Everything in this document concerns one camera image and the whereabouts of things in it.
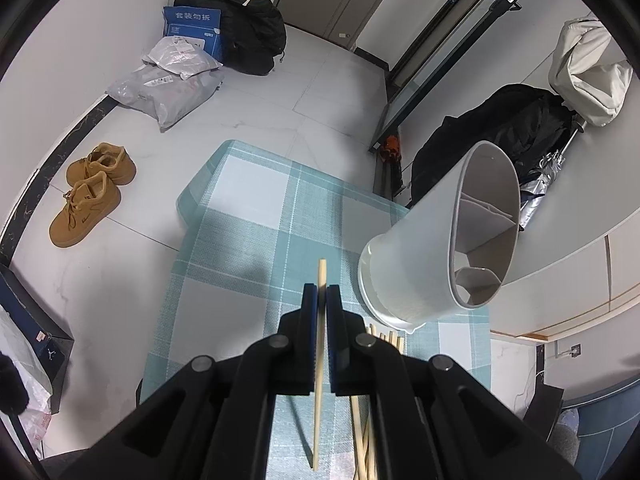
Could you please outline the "white utensil holder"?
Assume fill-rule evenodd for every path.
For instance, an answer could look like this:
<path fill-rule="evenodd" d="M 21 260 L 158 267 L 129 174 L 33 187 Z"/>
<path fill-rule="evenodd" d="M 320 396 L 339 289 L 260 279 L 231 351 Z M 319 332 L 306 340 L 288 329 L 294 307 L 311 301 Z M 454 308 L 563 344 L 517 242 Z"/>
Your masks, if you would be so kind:
<path fill-rule="evenodd" d="M 510 158 L 480 141 L 358 263 L 371 314 L 411 334 L 472 312 L 497 295 L 520 228 L 520 186 Z"/>

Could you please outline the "dark blue paper bag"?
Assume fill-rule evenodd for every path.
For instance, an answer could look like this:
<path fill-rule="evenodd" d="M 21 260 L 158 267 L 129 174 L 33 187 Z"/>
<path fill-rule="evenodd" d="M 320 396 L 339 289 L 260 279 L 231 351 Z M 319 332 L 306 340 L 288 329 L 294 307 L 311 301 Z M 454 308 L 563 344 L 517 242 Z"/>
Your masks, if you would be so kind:
<path fill-rule="evenodd" d="M 58 414 L 73 338 L 53 321 L 6 266 L 1 266 L 1 304 L 32 346 L 50 379 L 51 411 Z"/>

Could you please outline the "teal plaid table mat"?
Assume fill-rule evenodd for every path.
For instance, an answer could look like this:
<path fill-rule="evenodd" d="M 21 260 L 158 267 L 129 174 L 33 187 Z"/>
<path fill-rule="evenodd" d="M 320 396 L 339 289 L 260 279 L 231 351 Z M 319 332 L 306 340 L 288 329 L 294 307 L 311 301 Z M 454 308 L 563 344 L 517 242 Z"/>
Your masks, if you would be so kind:
<path fill-rule="evenodd" d="M 317 283 L 318 261 L 342 305 L 375 322 L 359 293 L 363 247 L 408 209 L 340 179 L 240 141 L 226 141 L 177 198 L 186 227 L 146 359 L 145 400 L 190 359 L 242 354 L 277 331 L 281 315 Z M 405 337 L 405 354 L 451 354 L 490 389 L 488 308 L 428 322 Z M 312 396 L 279 396 L 267 479 L 351 479 L 354 446 L 349 400 L 329 392 L 324 366 L 319 470 L 309 465 Z"/>

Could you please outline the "white plastic bag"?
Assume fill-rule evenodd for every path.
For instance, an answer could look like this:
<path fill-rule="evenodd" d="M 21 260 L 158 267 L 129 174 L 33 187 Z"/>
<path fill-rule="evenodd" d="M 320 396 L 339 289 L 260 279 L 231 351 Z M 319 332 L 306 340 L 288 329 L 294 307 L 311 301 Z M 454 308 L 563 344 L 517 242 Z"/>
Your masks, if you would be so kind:
<path fill-rule="evenodd" d="M 18 416 L 37 456 L 42 457 L 41 442 L 51 421 L 52 386 L 50 379 L 9 313 L 1 309 L 1 352 L 8 356 L 28 394 L 26 410 Z"/>

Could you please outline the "silver folded umbrella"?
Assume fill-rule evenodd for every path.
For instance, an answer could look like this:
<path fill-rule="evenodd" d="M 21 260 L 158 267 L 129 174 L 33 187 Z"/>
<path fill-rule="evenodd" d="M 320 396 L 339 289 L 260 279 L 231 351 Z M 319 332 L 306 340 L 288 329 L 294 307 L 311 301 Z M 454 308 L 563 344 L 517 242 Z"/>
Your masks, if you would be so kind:
<path fill-rule="evenodd" d="M 539 159 L 537 166 L 529 171 L 525 182 L 520 187 L 521 207 L 520 222 L 518 228 L 523 232 L 532 221 L 544 196 L 558 177 L 565 162 L 565 153 L 579 133 L 583 133 L 586 121 L 575 114 L 572 117 L 572 128 L 562 136 L 552 146 L 552 150 Z"/>

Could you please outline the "tan suede shoe far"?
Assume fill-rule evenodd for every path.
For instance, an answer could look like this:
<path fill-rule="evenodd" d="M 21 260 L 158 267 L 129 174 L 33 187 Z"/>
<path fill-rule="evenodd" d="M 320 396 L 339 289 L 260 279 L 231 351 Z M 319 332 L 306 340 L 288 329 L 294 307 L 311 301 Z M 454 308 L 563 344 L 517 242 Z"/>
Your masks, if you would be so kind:
<path fill-rule="evenodd" d="M 129 184 L 137 173 L 137 167 L 126 148 L 100 143 L 87 156 L 75 160 L 66 170 L 66 182 L 73 186 L 81 180 L 103 171 L 116 185 Z"/>

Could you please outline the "black hanging jacket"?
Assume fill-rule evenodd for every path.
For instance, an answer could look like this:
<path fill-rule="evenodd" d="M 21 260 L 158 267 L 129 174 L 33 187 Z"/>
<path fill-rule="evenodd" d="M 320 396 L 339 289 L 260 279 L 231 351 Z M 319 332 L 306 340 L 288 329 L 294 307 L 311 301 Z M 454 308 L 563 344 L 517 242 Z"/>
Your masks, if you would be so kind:
<path fill-rule="evenodd" d="M 459 117 L 447 116 L 416 153 L 411 171 L 411 203 L 416 204 L 480 141 L 501 148 L 518 182 L 547 154 L 568 140 L 577 113 L 560 96 L 528 84 L 507 84 Z"/>

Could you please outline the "white hanging bag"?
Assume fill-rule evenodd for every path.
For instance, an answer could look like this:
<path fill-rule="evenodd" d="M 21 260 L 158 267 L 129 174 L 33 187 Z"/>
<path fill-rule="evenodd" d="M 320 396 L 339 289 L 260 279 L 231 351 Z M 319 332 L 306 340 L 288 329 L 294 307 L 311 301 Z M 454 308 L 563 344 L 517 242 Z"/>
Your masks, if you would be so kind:
<path fill-rule="evenodd" d="M 564 23 L 552 54 L 548 83 L 588 124 L 605 127 L 622 110 L 634 69 L 627 60 L 608 62 L 613 37 L 597 18 Z"/>

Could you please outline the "small white mailer bag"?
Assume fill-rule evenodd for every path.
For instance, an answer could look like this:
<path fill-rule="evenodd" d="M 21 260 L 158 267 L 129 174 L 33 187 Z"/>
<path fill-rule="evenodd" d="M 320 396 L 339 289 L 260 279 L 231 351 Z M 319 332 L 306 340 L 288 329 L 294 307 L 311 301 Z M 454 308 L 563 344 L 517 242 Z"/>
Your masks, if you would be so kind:
<path fill-rule="evenodd" d="M 221 68 L 217 60 L 183 36 L 163 37 L 142 56 L 142 61 L 178 75 L 182 80 Z"/>

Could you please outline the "black bag on floor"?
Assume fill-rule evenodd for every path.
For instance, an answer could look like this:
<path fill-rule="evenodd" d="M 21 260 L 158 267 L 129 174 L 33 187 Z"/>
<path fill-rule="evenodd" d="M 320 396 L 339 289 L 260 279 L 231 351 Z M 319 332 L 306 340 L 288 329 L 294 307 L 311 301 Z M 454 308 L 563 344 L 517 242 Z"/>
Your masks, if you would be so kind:
<path fill-rule="evenodd" d="M 221 63 L 237 72 L 266 76 L 284 53 L 284 21 L 271 0 L 175 0 L 174 5 L 220 12 Z"/>

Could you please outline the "blue cardboard box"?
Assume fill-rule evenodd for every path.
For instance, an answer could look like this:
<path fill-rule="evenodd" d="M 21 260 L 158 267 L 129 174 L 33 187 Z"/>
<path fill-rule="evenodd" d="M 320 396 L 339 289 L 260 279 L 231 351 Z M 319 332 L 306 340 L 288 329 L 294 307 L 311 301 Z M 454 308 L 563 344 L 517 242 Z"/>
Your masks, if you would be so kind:
<path fill-rule="evenodd" d="M 215 60 L 222 61 L 221 12 L 218 9 L 165 6 L 163 16 L 165 36 L 188 38 Z"/>

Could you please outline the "black tripod pole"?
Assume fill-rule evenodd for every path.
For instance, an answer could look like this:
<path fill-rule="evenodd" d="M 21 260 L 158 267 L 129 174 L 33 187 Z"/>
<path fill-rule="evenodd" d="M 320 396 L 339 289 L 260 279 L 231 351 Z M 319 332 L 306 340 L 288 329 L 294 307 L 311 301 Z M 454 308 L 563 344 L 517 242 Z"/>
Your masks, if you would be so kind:
<path fill-rule="evenodd" d="M 447 0 L 388 73 L 387 104 L 369 150 L 376 152 L 398 131 L 499 18 L 519 10 L 520 0 Z"/>

